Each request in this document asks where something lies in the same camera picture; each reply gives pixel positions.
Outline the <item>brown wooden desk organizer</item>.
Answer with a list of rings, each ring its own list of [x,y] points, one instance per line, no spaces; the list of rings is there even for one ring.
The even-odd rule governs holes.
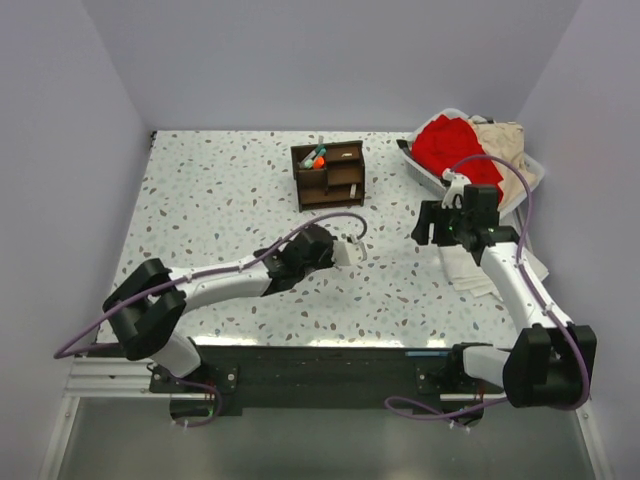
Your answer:
[[[316,155],[316,157],[322,156],[325,160],[325,165],[321,169],[312,167],[301,169],[299,166],[301,160],[319,146],[318,144],[290,148],[298,210],[304,212],[363,206],[366,192],[363,141],[353,140],[322,145],[325,145],[325,150]],[[352,184],[357,184],[354,199],[349,197]]]

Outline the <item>orange highlighter marker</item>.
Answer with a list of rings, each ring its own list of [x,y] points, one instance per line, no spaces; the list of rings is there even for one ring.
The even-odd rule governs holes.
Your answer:
[[[324,167],[324,165],[325,165],[325,160],[324,160],[324,158],[323,158],[322,156],[318,156],[318,157],[316,157],[316,158],[314,159],[314,162],[313,162],[312,168],[313,168],[313,169],[321,169],[321,168],[323,168],[323,167]]]

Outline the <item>white green-capped pen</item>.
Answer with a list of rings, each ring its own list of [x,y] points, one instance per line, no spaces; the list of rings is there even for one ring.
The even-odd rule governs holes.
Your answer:
[[[301,164],[306,163],[309,160],[313,160],[316,155],[318,154],[319,150],[321,149],[321,147],[316,147],[315,149],[313,149],[309,154],[307,154],[302,160],[301,160]]]

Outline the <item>blue pen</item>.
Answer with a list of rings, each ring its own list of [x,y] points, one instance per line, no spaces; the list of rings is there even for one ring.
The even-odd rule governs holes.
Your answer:
[[[440,358],[446,357],[448,355],[448,351],[440,351],[440,350],[424,350],[424,351],[407,351],[405,352],[405,356],[411,358]]]

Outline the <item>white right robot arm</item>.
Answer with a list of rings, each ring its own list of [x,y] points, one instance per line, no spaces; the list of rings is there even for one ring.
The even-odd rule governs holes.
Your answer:
[[[497,288],[518,333],[507,349],[454,346],[445,369],[452,390],[466,393],[482,380],[516,408],[574,410],[588,400],[596,334],[571,320],[534,275],[520,235],[499,220],[496,188],[466,185],[451,206],[422,202],[411,237],[419,246],[462,247]]]

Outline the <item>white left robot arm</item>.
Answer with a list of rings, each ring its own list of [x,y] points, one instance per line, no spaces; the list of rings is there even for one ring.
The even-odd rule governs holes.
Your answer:
[[[143,262],[105,300],[118,310],[109,324],[129,360],[151,359],[185,392],[200,390],[207,368],[195,343],[176,332],[182,315],[236,298],[265,297],[294,288],[311,273],[348,264],[349,243],[312,224],[282,248],[266,248],[235,262],[169,268]]]

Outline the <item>white folded towel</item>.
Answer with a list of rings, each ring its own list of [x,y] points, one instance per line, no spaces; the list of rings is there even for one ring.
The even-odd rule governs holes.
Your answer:
[[[476,290],[459,281],[484,280],[485,294],[493,292],[509,308],[526,315],[533,312],[536,298],[545,306],[553,300],[542,281],[549,275],[547,267],[517,243],[498,242],[479,250],[476,255],[461,245],[440,247],[445,273],[457,290]]]

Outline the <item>red cloth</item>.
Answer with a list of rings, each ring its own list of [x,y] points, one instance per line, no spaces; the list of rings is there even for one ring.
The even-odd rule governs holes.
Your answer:
[[[473,155],[484,155],[476,134],[463,118],[439,115],[429,122],[413,141],[411,154],[415,161],[434,175]],[[466,175],[474,184],[498,186],[502,179],[494,163],[477,158],[462,165],[457,173]]]

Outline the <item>white plastic laundry basket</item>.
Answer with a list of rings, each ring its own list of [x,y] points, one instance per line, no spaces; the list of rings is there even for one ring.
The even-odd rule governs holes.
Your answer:
[[[401,139],[399,147],[407,157],[409,173],[424,187],[442,195],[443,174],[454,167],[474,184],[496,186],[499,211],[506,215],[526,198],[526,192],[517,174],[491,158],[508,162],[535,189],[545,171],[525,153],[524,143],[524,127],[516,122],[498,122],[448,108]]]

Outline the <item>beige cloth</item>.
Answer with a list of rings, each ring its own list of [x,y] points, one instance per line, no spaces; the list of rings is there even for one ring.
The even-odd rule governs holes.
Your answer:
[[[500,158],[516,168],[531,189],[539,184],[541,176],[531,171],[525,161],[524,128],[520,124],[515,122],[489,123],[478,115],[468,118],[467,122],[486,154]],[[505,212],[510,206],[518,203],[520,196],[525,195],[525,189],[511,169],[501,163],[496,163],[494,166],[502,177],[498,183],[503,194],[499,211]]]

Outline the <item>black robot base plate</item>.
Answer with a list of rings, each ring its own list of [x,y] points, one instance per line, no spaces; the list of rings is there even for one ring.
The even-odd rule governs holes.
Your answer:
[[[411,358],[407,351],[448,351]],[[172,420],[186,428],[246,409],[382,409],[387,403],[427,419],[449,412],[460,427],[482,418],[500,390],[447,376],[448,349],[201,346],[202,368],[179,379],[146,360],[151,393],[171,397]]]

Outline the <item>aluminium rail frame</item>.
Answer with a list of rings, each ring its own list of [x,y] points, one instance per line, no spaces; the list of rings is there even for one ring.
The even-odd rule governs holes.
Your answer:
[[[290,319],[189,317],[181,333],[201,346],[447,349],[509,341],[503,316],[485,322],[360,321],[309,312]],[[611,479],[594,411],[516,409],[488,401],[460,427],[396,406],[246,409],[204,426],[170,419],[168,394],[149,390],[146,361],[101,351],[78,356],[48,450],[48,479]]]

